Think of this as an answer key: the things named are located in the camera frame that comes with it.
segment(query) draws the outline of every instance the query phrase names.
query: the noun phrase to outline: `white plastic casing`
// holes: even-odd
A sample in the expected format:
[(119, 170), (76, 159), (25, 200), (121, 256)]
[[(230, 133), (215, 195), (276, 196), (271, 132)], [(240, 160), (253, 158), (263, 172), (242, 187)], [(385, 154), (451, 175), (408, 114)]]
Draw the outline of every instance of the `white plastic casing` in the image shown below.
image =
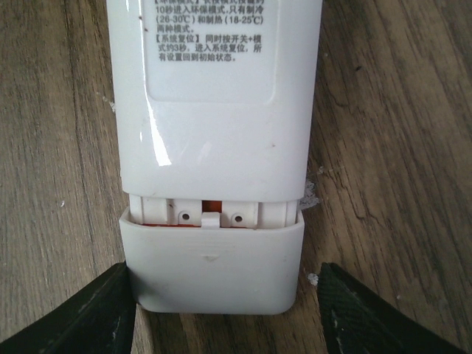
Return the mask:
[[(107, 7), (136, 300), (158, 312), (287, 310), (322, 0)], [(221, 213), (202, 201), (222, 201)], [(186, 224), (197, 227), (171, 227)]]

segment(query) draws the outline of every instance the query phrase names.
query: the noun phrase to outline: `wood grain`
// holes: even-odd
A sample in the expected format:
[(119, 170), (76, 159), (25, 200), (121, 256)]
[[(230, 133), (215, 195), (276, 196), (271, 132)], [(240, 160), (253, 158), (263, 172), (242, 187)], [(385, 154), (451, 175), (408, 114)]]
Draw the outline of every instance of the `wood grain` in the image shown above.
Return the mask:
[[(124, 259), (104, 1), (0, 1), (0, 340)], [(325, 353), (337, 262), (472, 351), (472, 2), (326, 0), (295, 306), (139, 312), (135, 353)]]

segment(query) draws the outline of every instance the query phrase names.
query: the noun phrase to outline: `label area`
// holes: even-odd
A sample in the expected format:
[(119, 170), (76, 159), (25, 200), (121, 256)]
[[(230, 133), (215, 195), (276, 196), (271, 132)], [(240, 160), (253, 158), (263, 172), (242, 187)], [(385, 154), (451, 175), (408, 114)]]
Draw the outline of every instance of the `label area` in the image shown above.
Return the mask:
[(278, 0), (143, 0), (147, 89), (162, 101), (263, 103)]

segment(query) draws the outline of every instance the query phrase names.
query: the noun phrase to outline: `wooden table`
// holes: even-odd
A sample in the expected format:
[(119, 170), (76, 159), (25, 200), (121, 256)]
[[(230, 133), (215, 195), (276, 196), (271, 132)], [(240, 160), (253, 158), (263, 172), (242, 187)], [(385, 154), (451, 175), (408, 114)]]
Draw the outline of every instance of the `wooden table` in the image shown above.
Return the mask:
[[(124, 254), (104, 1), (0, 2), (0, 340)], [(139, 311), (135, 353), (325, 353), (307, 275), (337, 262), (472, 350), (472, 1), (326, 0), (295, 306)]]

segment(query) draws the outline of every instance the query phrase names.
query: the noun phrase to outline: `black plastic object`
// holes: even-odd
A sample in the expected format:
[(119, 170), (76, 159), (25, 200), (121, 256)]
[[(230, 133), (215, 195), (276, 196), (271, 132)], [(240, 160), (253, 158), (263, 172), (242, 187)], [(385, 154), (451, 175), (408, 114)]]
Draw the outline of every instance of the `black plastic object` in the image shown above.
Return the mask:
[(0, 353), (130, 353), (135, 315), (128, 270), (118, 263), (1, 343)]
[(465, 353), (404, 316), (335, 263), (323, 263), (318, 300), (329, 354)]

